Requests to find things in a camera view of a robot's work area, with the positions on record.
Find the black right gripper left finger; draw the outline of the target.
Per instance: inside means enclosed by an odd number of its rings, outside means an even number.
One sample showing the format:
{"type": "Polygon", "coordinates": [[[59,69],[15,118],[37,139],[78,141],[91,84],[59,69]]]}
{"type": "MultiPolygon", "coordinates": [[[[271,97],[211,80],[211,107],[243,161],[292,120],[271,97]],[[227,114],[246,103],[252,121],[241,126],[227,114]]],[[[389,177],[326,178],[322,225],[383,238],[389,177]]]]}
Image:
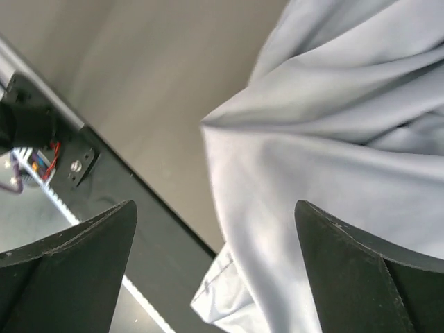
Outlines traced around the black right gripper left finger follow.
{"type": "Polygon", "coordinates": [[[1,254],[2,332],[108,332],[137,225],[127,200],[1,254]]]}

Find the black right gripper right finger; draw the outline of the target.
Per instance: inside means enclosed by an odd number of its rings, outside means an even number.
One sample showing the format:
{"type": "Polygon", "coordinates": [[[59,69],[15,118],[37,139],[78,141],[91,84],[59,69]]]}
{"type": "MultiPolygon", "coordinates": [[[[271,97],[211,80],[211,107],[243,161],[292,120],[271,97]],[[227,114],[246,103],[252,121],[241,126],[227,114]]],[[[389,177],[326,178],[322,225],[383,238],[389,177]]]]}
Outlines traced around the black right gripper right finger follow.
{"type": "Polygon", "coordinates": [[[323,332],[443,331],[443,260],[304,200],[296,203],[294,219],[323,332]]]}

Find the grey fabric pillowcase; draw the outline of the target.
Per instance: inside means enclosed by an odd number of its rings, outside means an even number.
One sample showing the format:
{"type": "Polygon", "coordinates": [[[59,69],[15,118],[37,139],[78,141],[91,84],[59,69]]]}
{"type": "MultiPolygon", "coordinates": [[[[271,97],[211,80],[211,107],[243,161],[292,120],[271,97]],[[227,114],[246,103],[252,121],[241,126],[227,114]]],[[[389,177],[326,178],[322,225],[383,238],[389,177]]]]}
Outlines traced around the grey fabric pillowcase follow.
{"type": "Polygon", "coordinates": [[[224,245],[191,308],[225,332],[320,332],[299,200],[443,257],[443,2],[289,1],[201,130],[224,245]]]}

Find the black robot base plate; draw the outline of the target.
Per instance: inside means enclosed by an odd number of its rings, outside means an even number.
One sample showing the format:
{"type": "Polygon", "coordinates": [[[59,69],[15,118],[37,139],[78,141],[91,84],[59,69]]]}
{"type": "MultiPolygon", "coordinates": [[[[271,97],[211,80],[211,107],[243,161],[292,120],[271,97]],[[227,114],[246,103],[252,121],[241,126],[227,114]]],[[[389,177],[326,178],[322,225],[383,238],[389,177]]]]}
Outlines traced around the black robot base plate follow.
{"type": "MultiPolygon", "coordinates": [[[[1,100],[57,116],[61,147],[53,190],[83,221],[122,201],[134,201],[137,227],[125,275],[174,332],[214,332],[190,307],[214,251],[91,127],[74,128],[23,74],[1,84],[1,100]]],[[[162,332],[123,287],[112,330],[162,332]]]]}

